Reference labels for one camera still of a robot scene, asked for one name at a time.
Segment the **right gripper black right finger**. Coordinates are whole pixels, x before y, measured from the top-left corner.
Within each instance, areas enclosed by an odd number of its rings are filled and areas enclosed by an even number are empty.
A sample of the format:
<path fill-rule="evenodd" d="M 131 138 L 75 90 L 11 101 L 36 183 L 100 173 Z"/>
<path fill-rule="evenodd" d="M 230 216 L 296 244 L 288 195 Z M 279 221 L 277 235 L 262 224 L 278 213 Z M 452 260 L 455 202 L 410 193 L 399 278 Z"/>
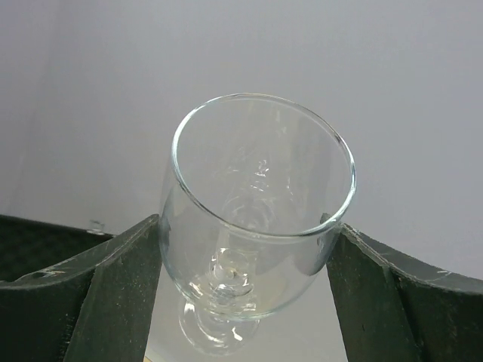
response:
<path fill-rule="evenodd" d="M 344 224 L 327 264 L 349 361 L 480 361 L 482 281 Z"/>

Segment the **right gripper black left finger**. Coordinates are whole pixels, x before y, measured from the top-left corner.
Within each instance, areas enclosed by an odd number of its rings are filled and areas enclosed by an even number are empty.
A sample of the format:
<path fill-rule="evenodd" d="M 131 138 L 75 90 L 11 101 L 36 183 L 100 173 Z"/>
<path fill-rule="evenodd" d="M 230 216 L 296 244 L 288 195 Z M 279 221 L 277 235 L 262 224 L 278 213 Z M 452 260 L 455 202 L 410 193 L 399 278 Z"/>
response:
<path fill-rule="evenodd" d="M 151 215 L 102 244 L 1 280 L 3 361 L 142 361 L 162 258 Z"/>

